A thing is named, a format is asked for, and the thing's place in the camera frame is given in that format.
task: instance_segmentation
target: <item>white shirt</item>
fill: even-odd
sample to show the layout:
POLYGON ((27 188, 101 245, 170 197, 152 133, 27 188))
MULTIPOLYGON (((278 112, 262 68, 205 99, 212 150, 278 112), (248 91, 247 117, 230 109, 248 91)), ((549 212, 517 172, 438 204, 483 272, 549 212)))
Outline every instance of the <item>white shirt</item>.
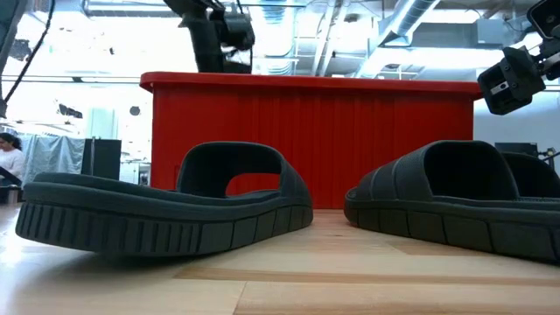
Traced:
POLYGON ((18 179, 22 179, 24 176, 25 155, 18 149, 8 152, 0 150, 0 166, 18 179))

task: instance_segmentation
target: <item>red panel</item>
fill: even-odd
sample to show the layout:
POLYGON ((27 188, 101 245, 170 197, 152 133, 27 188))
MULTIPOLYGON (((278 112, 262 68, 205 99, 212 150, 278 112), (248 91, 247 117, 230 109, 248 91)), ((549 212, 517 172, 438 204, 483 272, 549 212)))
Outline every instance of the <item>red panel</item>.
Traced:
MULTIPOLYGON (((208 141, 277 148, 299 171, 316 208, 342 208, 360 178, 441 139, 473 138, 476 83, 147 73, 154 93, 151 183, 172 189, 184 155, 208 141)), ((277 186, 236 178, 228 192, 277 186)))

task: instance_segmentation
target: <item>black mount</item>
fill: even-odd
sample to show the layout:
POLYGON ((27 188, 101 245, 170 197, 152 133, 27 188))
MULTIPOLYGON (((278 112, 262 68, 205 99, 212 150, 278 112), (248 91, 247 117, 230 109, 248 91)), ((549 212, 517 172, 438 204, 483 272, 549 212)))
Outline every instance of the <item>black mount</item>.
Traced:
POLYGON ((228 60, 228 56, 233 53, 247 51, 255 44, 255 33, 247 15, 226 12, 217 0, 164 1, 183 18, 179 27, 189 29, 200 73, 251 73, 251 65, 228 60), (222 47, 233 47, 233 53, 222 52, 222 47))
POLYGON ((478 82, 492 114, 505 115, 529 105, 546 88, 543 76, 560 78, 560 2, 542 0, 529 9, 528 20, 542 38, 540 53, 526 47, 503 49, 504 59, 482 73, 478 82))
POLYGON ((8 105, 2 91, 2 73, 8 61, 10 49, 16 39, 18 24, 25 13, 27 0, 0 0, 0 117, 6 118, 8 105))

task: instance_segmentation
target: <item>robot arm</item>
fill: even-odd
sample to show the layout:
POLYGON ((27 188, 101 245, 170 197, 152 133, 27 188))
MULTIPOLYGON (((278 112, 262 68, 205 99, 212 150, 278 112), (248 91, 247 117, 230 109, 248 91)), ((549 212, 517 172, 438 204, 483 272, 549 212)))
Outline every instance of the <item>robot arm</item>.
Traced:
POLYGON ((546 88, 543 76, 550 81, 560 77, 560 3, 542 0, 527 16, 542 38, 540 53, 533 56, 525 47, 506 47, 504 59, 478 79, 486 104, 496 115, 529 105, 533 95, 546 88))
POLYGON ((226 12, 218 0, 164 1, 183 18, 179 27, 189 29, 200 73, 251 73, 251 65, 227 61, 221 51, 223 46, 246 51, 255 44, 255 34, 248 16, 226 12))

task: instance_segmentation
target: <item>ceiling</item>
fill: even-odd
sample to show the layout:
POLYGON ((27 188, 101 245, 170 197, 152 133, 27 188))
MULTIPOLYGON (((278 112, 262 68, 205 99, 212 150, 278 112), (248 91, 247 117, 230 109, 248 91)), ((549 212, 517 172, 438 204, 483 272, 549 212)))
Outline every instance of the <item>ceiling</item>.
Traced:
MULTIPOLYGON (((413 8, 418 3, 401 1, 413 3, 413 8)), ((392 15, 402 13, 396 0, 241 0, 257 38, 254 71, 474 81, 478 69, 501 59, 503 46, 538 44, 538 36, 526 32, 523 21, 537 0, 422 1, 435 7, 423 11, 405 35, 378 45, 387 36, 384 23, 391 26, 392 15), (480 20, 490 21, 499 33, 490 39, 496 45, 471 44, 470 37, 487 35, 473 26, 480 20), (403 46, 399 40, 409 43, 403 46)), ((29 39, 30 45, 36 41, 47 6, 47 0, 31 4, 20 39, 29 39)), ((45 42, 50 52, 34 61, 38 64, 30 73, 45 74, 48 68, 57 75, 135 78, 150 70, 196 71, 188 32, 177 29, 178 23, 162 0, 57 0, 45 42), (59 63, 53 62, 54 54, 59 63)), ((247 61, 248 55, 241 59, 247 61)))

